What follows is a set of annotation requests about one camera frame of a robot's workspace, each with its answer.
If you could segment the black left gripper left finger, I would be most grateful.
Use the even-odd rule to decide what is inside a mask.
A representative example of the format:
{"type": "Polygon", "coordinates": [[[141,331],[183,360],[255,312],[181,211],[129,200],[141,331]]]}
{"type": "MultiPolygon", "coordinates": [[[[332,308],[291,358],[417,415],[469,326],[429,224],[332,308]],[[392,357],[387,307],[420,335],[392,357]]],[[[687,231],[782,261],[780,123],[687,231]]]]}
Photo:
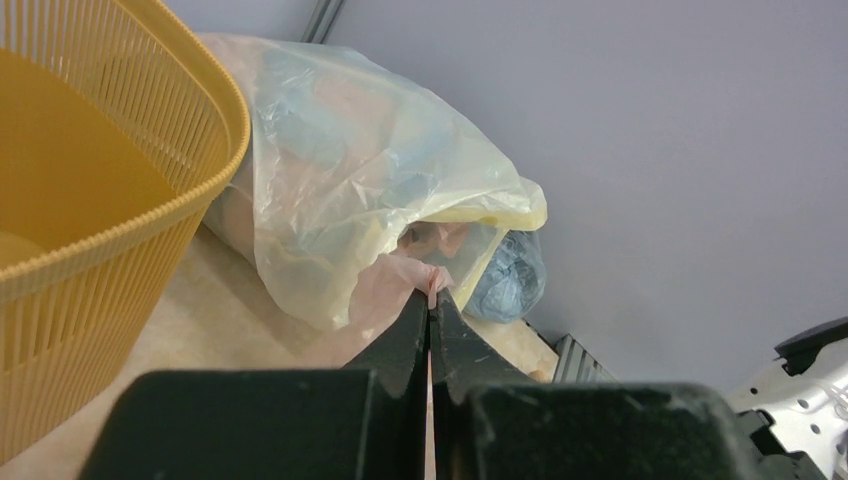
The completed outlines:
{"type": "Polygon", "coordinates": [[[428,305],[338,369],[157,370],[118,397],[83,479],[421,479],[428,305]]]}

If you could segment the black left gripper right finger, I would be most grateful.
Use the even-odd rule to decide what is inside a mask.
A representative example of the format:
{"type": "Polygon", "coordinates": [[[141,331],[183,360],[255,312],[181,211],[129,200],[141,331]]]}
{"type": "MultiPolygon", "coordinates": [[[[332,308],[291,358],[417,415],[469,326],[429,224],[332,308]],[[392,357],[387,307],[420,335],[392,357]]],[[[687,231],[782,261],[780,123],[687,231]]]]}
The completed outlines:
{"type": "Polygon", "coordinates": [[[758,479],[729,406],[687,383],[542,383],[441,292],[430,313],[440,479],[758,479]]]}

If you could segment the pink plastic trash bag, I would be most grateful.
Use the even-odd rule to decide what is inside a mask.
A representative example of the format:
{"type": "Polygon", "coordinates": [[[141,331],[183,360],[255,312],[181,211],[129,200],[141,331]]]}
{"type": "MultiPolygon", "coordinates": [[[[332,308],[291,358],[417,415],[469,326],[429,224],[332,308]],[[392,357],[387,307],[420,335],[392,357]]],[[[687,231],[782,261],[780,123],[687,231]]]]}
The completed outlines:
{"type": "Polygon", "coordinates": [[[414,291],[425,295],[433,309],[438,293],[453,285],[447,269],[420,260],[382,254],[363,270],[351,296],[350,344],[364,348],[391,326],[414,291]]]}

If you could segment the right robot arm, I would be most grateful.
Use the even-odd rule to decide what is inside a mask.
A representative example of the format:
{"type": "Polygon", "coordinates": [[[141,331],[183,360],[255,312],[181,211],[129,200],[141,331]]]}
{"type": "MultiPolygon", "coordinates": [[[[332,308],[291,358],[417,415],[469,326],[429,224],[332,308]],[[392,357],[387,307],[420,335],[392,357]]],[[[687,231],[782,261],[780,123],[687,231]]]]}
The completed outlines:
{"type": "Polygon", "coordinates": [[[807,329],[726,400],[768,479],[847,477],[847,319],[807,329]]]}

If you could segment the yellow plastic trash bin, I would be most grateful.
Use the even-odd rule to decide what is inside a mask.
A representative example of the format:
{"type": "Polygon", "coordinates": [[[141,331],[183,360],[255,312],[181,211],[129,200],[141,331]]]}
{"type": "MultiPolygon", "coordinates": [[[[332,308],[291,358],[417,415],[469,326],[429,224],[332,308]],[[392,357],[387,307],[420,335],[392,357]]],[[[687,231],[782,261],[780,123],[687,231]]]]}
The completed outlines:
{"type": "Polygon", "coordinates": [[[249,136],[164,3],[2,3],[3,461],[122,370],[249,136]]]}

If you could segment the blue plastic bag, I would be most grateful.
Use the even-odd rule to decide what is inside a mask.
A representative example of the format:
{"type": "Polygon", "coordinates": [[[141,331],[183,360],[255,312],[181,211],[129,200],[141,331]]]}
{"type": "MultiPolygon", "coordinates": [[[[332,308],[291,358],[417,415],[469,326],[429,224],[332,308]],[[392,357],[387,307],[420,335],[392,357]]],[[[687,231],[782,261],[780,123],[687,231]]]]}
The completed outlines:
{"type": "Polygon", "coordinates": [[[537,231],[509,231],[497,246],[464,311],[508,324],[524,317],[544,295],[547,272],[537,231]]]}

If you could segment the large yellow translucent bag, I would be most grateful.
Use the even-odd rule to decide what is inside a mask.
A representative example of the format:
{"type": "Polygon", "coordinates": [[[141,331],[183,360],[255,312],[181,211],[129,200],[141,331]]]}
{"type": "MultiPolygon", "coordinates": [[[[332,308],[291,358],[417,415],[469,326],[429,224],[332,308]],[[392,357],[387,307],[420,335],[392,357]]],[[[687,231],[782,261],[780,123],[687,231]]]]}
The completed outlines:
{"type": "Polygon", "coordinates": [[[252,121],[204,223],[286,314],[347,325],[360,274],[388,254],[445,267],[465,304],[504,236],[545,224],[542,188],[430,90],[345,47],[200,39],[252,121]]]}

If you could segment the grey corner frame post right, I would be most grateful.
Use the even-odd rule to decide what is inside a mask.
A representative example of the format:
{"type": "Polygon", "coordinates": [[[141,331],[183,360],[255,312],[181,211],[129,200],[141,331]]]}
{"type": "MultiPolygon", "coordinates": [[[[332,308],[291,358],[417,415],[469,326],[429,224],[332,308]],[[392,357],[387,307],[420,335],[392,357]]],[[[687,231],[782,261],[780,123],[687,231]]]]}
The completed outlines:
{"type": "Polygon", "coordinates": [[[301,42],[324,44],[345,3],[345,0],[317,0],[301,42]]]}

